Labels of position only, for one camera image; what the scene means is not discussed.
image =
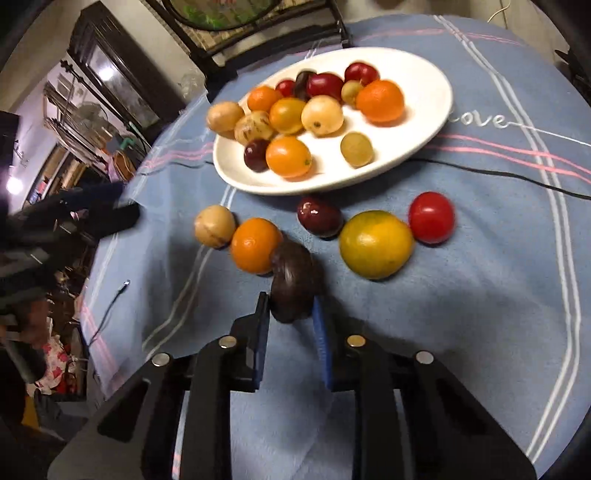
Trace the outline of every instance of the metal screw head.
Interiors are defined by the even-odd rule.
[[[423,365],[431,365],[433,363],[433,361],[435,360],[435,357],[433,356],[433,354],[431,352],[419,352],[416,354],[415,358],[417,359],[417,362],[419,362],[420,364]]]
[[[163,367],[170,362],[170,355],[167,353],[157,353],[152,357],[152,363],[155,367]]]
[[[347,337],[347,344],[353,348],[359,348],[365,345],[365,337],[361,335],[350,335]]]
[[[218,343],[222,348],[234,348],[238,343],[238,340],[232,335],[226,335],[225,337],[220,338]]]

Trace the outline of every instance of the red cherry tomato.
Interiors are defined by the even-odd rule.
[[[294,85],[295,82],[293,80],[289,80],[289,79],[285,79],[280,81],[277,86],[275,87],[275,90],[279,90],[279,92],[281,92],[281,94],[285,97],[293,97],[294,96]]]
[[[361,85],[369,85],[370,83],[379,80],[379,72],[362,61],[353,62],[345,70],[345,81],[355,80]]]
[[[344,84],[343,79],[334,73],[317,73],[308,78],[306,92],[311,97],[329,95],[341,102],[340,92]]]
[[[422,193],[408,210],[408,224],[418,241],[428,245],[443,243],[456,226],[453,205],[441,193]]]

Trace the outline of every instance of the blue tablecloth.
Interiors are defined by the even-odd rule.
[[[464,18],[382,17],[350,26],[356,46],[425,57],[447,74],[455,106],[440,135],[417,154],[517,173],[591,193],[591,110],[531,48],[493,25]],[[238,100],[283,67],[337,46],[269,59],[241,72],[218,100]],[[589,404],[591,204],[522,180],[408,162],[327,197],[347,217],[386,209],[405,219],[413,198],[452,199],[457,231],[441,248],[418,246],[381,283],[365,281],[296,221],[297,198],[258,197],[226,185],[211,165],[209,104],[195,100],[158,140],[126,196],[145,215],[138,228],[101,243],[85,297],[95,331],[122,283],[92,355],[107,393],[158,351],[198,351],[251,313],[271,280],[239,271],[227,250],[200,245],[193,219],[219,203],[239,220],[268,218],[324,262],[332,293],[368,330],[413,353],[434,352],[544,473]],[[348,478],[353,402],[321,381],[311,322],[272,321],[261,390],[232,397],[238,480]]]

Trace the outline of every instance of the black gripper frame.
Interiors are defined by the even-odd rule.
[[[352,325],[333,314],[327,299],[316,298],[325,383],[333,392],[355,392],[353,480],[403,479],[405,471],[416,480],[537,478],[521,449],[432,353],[388,352]],[[403,458],[400,415],[412,459]]]
[[[255,392],[262,380],[269,299],[198,353],[158,353],[89,420],[50,467],[49,480],[231,480],[230,392]],[[181,460],[175,459],[189,392]]]

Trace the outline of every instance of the black cable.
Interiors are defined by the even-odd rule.
[[[156,175],[157,173],[160,173],[161,171],[165,170],[166,167],[168,167],[169,165],[178,165],[179,167],[185,167],[185,168],[191,168],[193,170],[197,170],[198,168],[203,167],[203,163],[213,165],[213,162],[210,160],[205,160],[204,162],[198,163],[196,165],[187,165],[186,163],[182,163],[179,161],[169,161],[166,163],[166,165],[164,167],[162,167],[159,170],[153,170],[153,171],[147,171],[147,172],[139,171],[137,173],[137,175],[143,175],[144,177],[149,177],[150,175]]]
[[[555,192],[564,193],[565,195],[569,195],[571,197],[575,197],[575,198],[578,198],[581,200],[591,200],[591,196],[589,196],[589,195],[585,195],[583,193],[571,192],[570,190],[564,190],[559,187],[555,187],[554,185],[546,185],[545,183],[542,183],[540,181],[531,179],[529,177],[525,177],[523,175],[519,175],[517,173],[511,173],[508,171],[484,170],[482,168],[466,167],[464,165],[458,165],[456,163],[446,162],[443,160],[431,160],[429,158],[409,158],[409,160],[410,161],[422,161],[425,163],[436,163],[438,165],[445,165],[448,167],[458,168],[459,170],[465,170],[465,171],[469,171],[472,173],[481,173],[483,175],[491,175],[491,176],[495,176],[495,177],[509,177],[511,179],[525,180],[530,183],[533,183],[534,185],[538,185],[538,186],[543,187],[545,189],[554,190]]]
[[[524,181],[528,181],[530,183],[533,183],[534,185],[537,185],[539,187],[543,187],[545,189],[549,189],[549,190],[554,190],[555,192],[560,192],[560,193],[564,193],[565,195],[569,195],[571,197],[574,198],[578,198],[581,200],[589,200],[591,201],[591,196],[590,195],[585,195],[584,193],[576,193],[576,192],[571,192],[570,190],[565,190],[562,189],[560,187],[555,187],[554,185],[546,185],[545,183],[542,183],[540,181],[531,179],[529,177],[526,177],[524,175],[519,175],[517,173],[512,173],[509,171],[501,171],[501,170],[485,170],[483,168],[473,168],[473,167],[466,167],[464,165],[459,165],[457,163],[451,163],[451,162],[446,162],[443,160],[431,160],[429,158],[409,158],[408,161],[422,161],[425,163],[434,163],[434,164],[438,164],[438,165],[445,165],[448,167],[453,167],[453,168],[458,168],[459,170],[464,170],[464,171],[469,171],[472,173],[480,173],[483,175],[490,175],[490,176],[494,176],[494,177],[507,177],[510,179],[517,179],[517,180],[524,180]],[[210,165],[213,165],[212,161],[206,160],[204,163],[208,163]],[[154,170],[154,171],[149,171],[149,172],[138,172],[138,175],[144,175],[144,176],[149,176],[149,175],[155,175],[157,173],[160,173],[161,171],[163,171],[168,165],[179,165],[180,167],[185,167],[185,168],[201,168],[203,167],[203,164],[197,164],[197,165],[187,165],[184,163],[181,163],[179,161],[171,161],[168,162],[163,168],[159,169],[159,170]]]
[[[96,329],[96,332],[90,338],[90,342],[88,342],[88,347],[87,347],[88,350],[90,350],[90,346],[96,341],[97,337],[99,336],[99,333],[105,327],[105,323],[107,321],[107,317],[109,316],[109,312],[111,311],[111,308],[113,308],[113,305],[115,304],[115,301],[119,298],[119,296],[125,291],[125,289],[128,286],[129,286],[129,280],[125,280],[125,282],[123,283],[123,285],[121,285],[121,288],[119,290],[117,290],[117,293],[115,294],[115,297],[113,298],[113,300],[111,300],[111,303],[109,303],[109,306],[107,307],[107,309],[105,311],[105,314],[103,315],[103,319],[100,321],[99,327]]]

